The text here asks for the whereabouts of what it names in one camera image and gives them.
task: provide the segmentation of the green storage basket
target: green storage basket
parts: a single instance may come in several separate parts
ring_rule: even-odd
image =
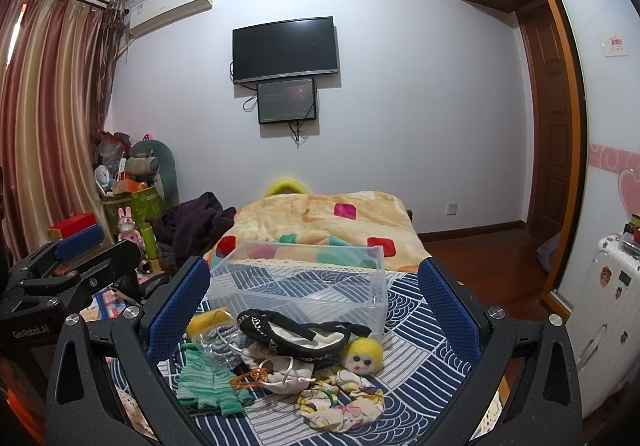
[[[119,233],[118,220],[120,220],[120,217],[118,216],[118,208],[124,210],[127,206],[130,207],[136,227],[140,229],[140,224],[144,223],[147,219],[159,217],[164,207],[164,203],[158,196],[155,186],[136,193],[125,192],[103,197],[102,204],[104,205],[104,212],[107,215],[109,228],[113,235]]]

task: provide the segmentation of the blue gripper pad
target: blue gripper pad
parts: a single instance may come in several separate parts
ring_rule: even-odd
[[[68,262],[76,256],[86,253],[89,249],[99,246],[103,240],[104,230],[97,224],[89,226],[75,235],[60,240],[53,252],[53,257],[61,262]]]
[[[209,265],[199,258],[149,326],[146,355],[153,364],[174,353],[210,282]]]
[[[478,326],[428,258],[418,268],[418,288],[456,356],[475,365],[482,356]]]

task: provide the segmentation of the wall-mounted tv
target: wall-mounted tv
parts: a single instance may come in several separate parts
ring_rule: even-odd
[[[234,29],[234,83],[338,71],[334,18]]]

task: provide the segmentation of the transparent storage container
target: transparent storage container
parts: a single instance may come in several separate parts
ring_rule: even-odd
[[[211,269],[207,299],[234,317],[262,309],[298,323],[366,325],[380,341],[387,309],[383,249],[245,241]]]

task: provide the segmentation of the bed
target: bed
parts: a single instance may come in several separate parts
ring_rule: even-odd
[[[370,380],[385,394],[385,411],[376,422],[347,434],[321,433],[309,428],[297,414],[296,396],[278,396],[258,389],[253,390],[255,403],[247,407],[245,415],[196,418],[197,426],[210,442],[228,446],[414,443],[446,406],[471,366],[456,357],[418,289],[415,272],[429,254],[400,199],[380,192],[264,198],[238,212],[234,227],[205,259],[215,266],[244,240],[383,247],[388,286],[382,342],[385,366]],[[357,264],[340,266],[355,268]],[[199,310],[211,308],[204,301]],[[177,389],[183,366],[180,352],[158,365],[173,390]],[[116,386],[126,394],[127,381],[118,362],[110,363],[110,371]],[[501,409],[496,393],[475,436],[492,429]]]

